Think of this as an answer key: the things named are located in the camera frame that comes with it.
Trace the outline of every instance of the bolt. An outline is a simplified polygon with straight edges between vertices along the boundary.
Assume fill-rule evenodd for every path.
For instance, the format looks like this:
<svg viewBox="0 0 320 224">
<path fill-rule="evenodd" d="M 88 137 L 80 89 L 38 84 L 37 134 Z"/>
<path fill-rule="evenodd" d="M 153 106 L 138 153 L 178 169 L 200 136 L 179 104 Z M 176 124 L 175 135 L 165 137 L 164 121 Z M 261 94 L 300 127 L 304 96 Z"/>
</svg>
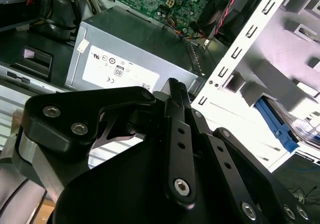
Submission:
<svg viewBox="0 0 320 224">
<path fill-rule="evenodd" d="M 255 210 L 246 202 L 242 202 L 241 204 L 242 211 L 244 214 L 252 221 L 257 219 L 257 215 Z"/>
<path fill-rule="evenodd" d="M 88 127 L 81 122 L 75 122 L 71 125 L 71 131 L 74 134 L 82 136 L 88 133 Z"/>
<path fill-rule="evenodd" d="M 188 184 L 180 178 L 174 181 L 174 188 L 181 196 L 184 196 L 184 197 L 188 196 L 190 193 L 190 188 Z"/>
<path fill-rule="evenodd" d="M 48 105 L 42 110 L 43 114 L 49 118 L 57 118 L 61 115 L 61 111 L 58 107 Z"/>
<path fill-rule="evenodd" d="M 296 206 L 296 209 L 298 211 L 298 213 L 306 220 L 309 219 L 308 214 L 305 212 L 305 210 L 303 210 L 300 206 Z"/>
<path fill-rule="evenodd" d="M 229 132 L 227 132 L 226 130 L 223 130 L 223 131 L 222 131 L 222 134 L 223 134 L 225 137 L 227 137 L 227 138 L 230 137 Z"/>
<path fill-rule="evenodd" d="M 291 218 L 291 219 L 296 219 L 296 215 L 294 214 L 294 212 L 287 206 L 287 205 L 284 205 L 284 210 L 285 210 L 285 213 L 287 213 L 287 215 Z"/>
<path fill-rule="evenodd" d="M 198 118 L 202 118 L 201 113 L 198 112 L 197 110 L 194 111 L 194 114 L 195 114 Z"/>
</svg>

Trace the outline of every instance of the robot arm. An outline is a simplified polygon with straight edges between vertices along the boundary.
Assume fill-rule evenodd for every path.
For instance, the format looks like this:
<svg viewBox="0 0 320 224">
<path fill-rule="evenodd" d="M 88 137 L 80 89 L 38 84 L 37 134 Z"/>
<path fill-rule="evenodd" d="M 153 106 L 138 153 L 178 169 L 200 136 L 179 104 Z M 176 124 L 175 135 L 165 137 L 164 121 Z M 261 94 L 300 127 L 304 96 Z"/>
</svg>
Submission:
<svg viewBox="0 0 320 224">
<path fill-rule="evenodd" d="M 28 100 L 12 162 L 56 202 L 50 223 L 313 223 L 232 133 L 210 130 L 184 84 L 171 78 L 162 92 L 125 87 Z M 144 141 L 88 168 L 92 148 L 135 134 Z"/>
</svg>

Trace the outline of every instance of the white label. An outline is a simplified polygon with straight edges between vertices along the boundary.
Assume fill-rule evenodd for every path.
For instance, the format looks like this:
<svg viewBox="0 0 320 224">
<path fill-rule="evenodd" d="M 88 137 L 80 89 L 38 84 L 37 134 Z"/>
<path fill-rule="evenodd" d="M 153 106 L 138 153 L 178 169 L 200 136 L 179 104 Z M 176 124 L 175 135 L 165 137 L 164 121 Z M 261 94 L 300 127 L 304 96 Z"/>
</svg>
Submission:
<svg viewBox="0 0 320 224">
<path fill-rule="evenodd" d="M 80 44 L 78 45 L 78 48 L 76 49 L 78 52 L 80 53 L 84 53 L 85 50 L 87 49 L 88 45 L 89 45 L 89 41 L 87 41 L 86 39 L 83 39 Z"/>
<path fill-rule="evenodd" d="M 91 46 L 82 79 L 102 88 L 143 87 L 150 92 L 160 75 Z"/>
</svg>

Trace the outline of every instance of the slot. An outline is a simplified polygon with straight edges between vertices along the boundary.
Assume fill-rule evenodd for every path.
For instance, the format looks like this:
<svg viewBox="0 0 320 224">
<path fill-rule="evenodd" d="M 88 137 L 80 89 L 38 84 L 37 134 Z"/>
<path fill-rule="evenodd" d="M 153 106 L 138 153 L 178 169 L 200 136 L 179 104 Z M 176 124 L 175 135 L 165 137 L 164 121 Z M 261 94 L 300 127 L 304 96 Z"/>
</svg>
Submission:
<svg viewBox="0 0 320 224">
<path fill-rule="evenodd" d="M 231 57 L 232 57 L 233 59 L 236 59 L 241 52 L 242 52 L 242 49 L 240 49 L 239 47 L 237 47 L 237 48 L 235 49 L 235 51 L 233 52 L 233 54 L 231 55 Z"/>
<path fill-rule="evenodd" d="M 15 73 L 13 73 L 11 71 L 7 71 L 6 75 L 8 77 L 10 77 L 10 78 L 21 80 L 22 83 L 30 84 L 30 80 L 29 79 L 27 79 L 25 77 L 19 77 L 17 74 L 15 74 Z"/>
<path fill-rule="evenodd" d="M 269 0 L 268 3 L 265 5 L 265 7 L 262 10 L 262 13 L 265 15 L 268 15 L 268 13 L 270 12 L 270 10 L 272 9 L 272 7 L 276 4 L 276 2 L 274 1 L 272 3 L 272 0 Z"/>
<path fill-rule="evenodd" d="M 223 78 L 228 70 L 228 68 L 225 69 L 225 67 L 223 67 L 222 70 L 219 72 L 218 77 Z"/>
<path fill-rule="evenodd" d="M 198 104 L 199 104 L 200 106 L 203 106 L 203 104 L 205 104 L 205 102 L 206 102 L 207 99 L 208 99 L 207 97 L 204 97 L 204 96 L 203 96 L 203 97 L 201 98 L 201 100 L 199 101 Z"/>
<path fill-rule="evenodd" d="M 257 26 L 255 27 L 255 25 L 252 25 L 248 30 L 248 32 L 245 34 L 245 36 L 250 39 L 253 36 L 253 34 L 255 34 L 257 29 L 258 29 Z"/>
</svg>

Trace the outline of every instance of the black wire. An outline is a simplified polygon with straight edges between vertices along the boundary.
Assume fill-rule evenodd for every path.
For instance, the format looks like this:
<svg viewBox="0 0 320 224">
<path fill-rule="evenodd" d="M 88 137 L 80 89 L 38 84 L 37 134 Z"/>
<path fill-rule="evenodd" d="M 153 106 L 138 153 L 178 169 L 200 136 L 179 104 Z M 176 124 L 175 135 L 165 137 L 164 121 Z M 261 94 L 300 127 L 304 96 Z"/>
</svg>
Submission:
<svg viewBox="0 0 320 224">
<path fill-rule="evenodd" d="M 9 204 L 11 203 L 11 201 L 13 200 L 13 198 L 19 193 L 19 191 L 26 185 L 26 183 L 29 181 L 29 179 L 25 179 L 13 192 L 12 194 L 9 196 L 9 198 L 6 200 L 6 202 L 4 203 L 4 205 L 2 206 L 1 210 L 0 210 L 0 219 L 2 217 L 2 215 L 4 214 L 5 210 L 7 209 L 7 207 L 9 206 Z"/>
<path fill-rule="evenodd" d="M 53 25 L 53 26 L 55 26 L 55 27 L 57 27 L 57 28 L 60 28 L 60 29 L 63 29 L 63 30 L 69 30 L 69 31 L 71 31 L 71 30 L 74 30 L 74 29 L 77 28 L 77 26 L 66 26 L 66 25 L 59 24 L 59 23 L 57 23 L 57 22 L 55 22 L 54 20 L 51 20 L 51 19 L 49 19 L 49 18 L 40 17 L 39 19 L 40 19 L 41 21 L 44 21 L 45 23 L 48 23 L 48 24 L 50 24 L 50 25 Z"/>
<path fill-rule="evenodd" d="M 75 17 L 75 23 L 74 23 L 76 25 L 75 33 L 77 34 L 80 27 L 81 20 L 82 20 L 82 10 L 79 5 L 79 0 L 70 0 L 70 3 L 71 3 L 71 7 Z"/>
<path fill-rule="evenodd" d="M 41 201 L 40 201 L 39 205 L 37 206 L 32 218 L 31 218 L 31 220 L 29 222 L 29 224 L 34 224 L 34 222 L 35 222 L 35 220 L 36 220 L 36 218 L 38 216 L 38 213 L 40 212 L 40 209 L 41 209 L 42 205 L 44 204 L 44 202 L 46 200 L 46 195 L 47 195 L 47 191 L 45 190 L 44 194 L 43 194 L 43 196 L 41 198 Z"/>
</svg>

